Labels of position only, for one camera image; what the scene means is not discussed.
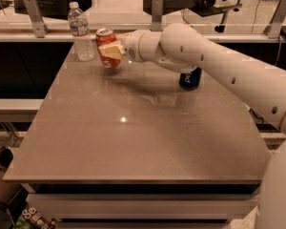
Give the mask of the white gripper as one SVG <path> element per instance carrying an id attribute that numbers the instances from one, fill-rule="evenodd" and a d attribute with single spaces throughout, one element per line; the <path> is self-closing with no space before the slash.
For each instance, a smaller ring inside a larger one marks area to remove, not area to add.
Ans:
<path id="1" fill-rule="evenodd" d="M 116 38 L 121 41 L 113 41 L 99 46 L 100 53 L 109 58 L 121 59 L 124 54 L 133 62 L 146 62 L 147 53 L 147 30 L 138 30 L 118 33 Z"/>

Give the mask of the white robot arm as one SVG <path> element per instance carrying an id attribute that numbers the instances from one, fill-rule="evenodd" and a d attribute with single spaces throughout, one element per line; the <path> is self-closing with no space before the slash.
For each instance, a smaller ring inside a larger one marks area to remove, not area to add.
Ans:
<path id="1" fill-rule="evenodd" d="M 189 25 L 124 33 L 99 50 L 177 73 L 200 68 L 286 135 L 286 71 L 218 45 Z M 286 140 L 271 155 L 262 179 L 255 229 L 286 229 Z"/>

